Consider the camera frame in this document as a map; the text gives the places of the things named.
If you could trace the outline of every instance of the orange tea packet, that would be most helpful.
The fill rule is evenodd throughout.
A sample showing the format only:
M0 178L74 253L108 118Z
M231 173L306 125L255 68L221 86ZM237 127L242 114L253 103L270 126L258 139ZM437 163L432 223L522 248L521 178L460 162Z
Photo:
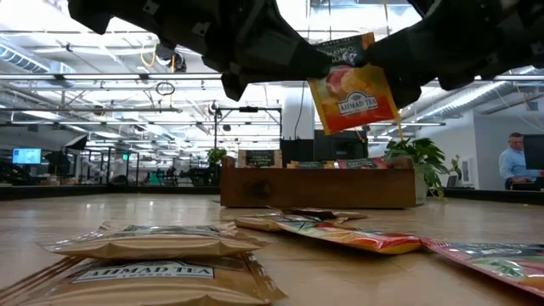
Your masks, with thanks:
M81 258L169 259L228 256L266 245L237 232L234 223L205 226L104 223L98 231L40 246L49 252Z
M372 229L321 222L311 216L275 215L235 218L241 228L264 231L285 230L324 241L335 242L346 247L354 247L381 254L403 254L421 246L419 238L412 235L383 233Z
M325 134L400 119L383 69L363 65L373 43L374 33L366 33L315 45L333 64L327 77L309 80Z
M73 258L64 259L1 290L0 304L268 305L285 297L255 257L243 253L184 261L85 260L77 264Z

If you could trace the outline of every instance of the computer monitor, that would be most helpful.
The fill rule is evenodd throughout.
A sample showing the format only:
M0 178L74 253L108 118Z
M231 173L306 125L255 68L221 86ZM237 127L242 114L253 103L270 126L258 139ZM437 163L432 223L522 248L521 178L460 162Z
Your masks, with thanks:
M42 163L42 149L15 148L11 162L17 165L39 165Z
M529 170L544 169L544 134L524 135L525 165Z

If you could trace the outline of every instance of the green plant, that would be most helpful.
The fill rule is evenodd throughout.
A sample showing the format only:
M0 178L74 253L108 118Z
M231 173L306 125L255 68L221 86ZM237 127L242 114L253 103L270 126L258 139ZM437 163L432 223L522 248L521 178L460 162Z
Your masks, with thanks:
M387 158L409 156L414 161L416 173L423 176L431 193L434 195L434 192L436 192L439 198L444 196L439 175L449 174L451 170L444 166L444 152L431 139L425 138L413 141L407 139L400 142L391 140L387 149L385 152Z
M207 162L211 165L217 165L227 155L227 150L221 148L213 148L207 152Z

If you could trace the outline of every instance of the desk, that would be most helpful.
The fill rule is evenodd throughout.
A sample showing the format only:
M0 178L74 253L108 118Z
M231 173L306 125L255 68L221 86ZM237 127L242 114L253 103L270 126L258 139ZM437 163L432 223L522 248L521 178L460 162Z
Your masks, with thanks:
M96 230L107 220L134 224L216 224L265 213L226 209L217 195L86 195L0 203L0 286L59 260L36 246ZM544 242L543 207L452 199L405 210L365 211L360 227L472 242ZM439 256L380 256L296 235L243 230L274 242L255 252L289 298L275 305L537 305L529 293Z

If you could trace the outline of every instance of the ahmad tea logo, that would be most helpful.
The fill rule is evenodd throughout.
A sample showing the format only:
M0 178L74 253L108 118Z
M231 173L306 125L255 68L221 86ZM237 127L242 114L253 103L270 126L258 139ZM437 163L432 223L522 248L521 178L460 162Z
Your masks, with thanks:
M213 278L213 268L179 261L140 262L90 269L72 283L148 277Z
M340 115L347 116L377 109L376 97L361 92L352 92L344 101L338 102Z

